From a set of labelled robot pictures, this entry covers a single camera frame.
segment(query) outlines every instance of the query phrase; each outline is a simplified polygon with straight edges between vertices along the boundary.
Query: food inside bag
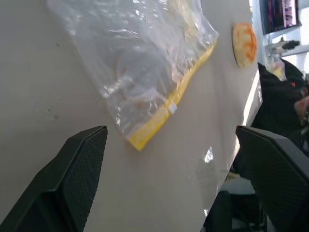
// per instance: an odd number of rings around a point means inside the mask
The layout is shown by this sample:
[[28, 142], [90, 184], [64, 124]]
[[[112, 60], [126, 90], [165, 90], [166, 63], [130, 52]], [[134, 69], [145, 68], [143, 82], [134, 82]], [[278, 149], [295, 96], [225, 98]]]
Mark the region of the food inside bag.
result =
[[177, 109], [218, 33], [200, 0], [47, 0], [137, 150]]

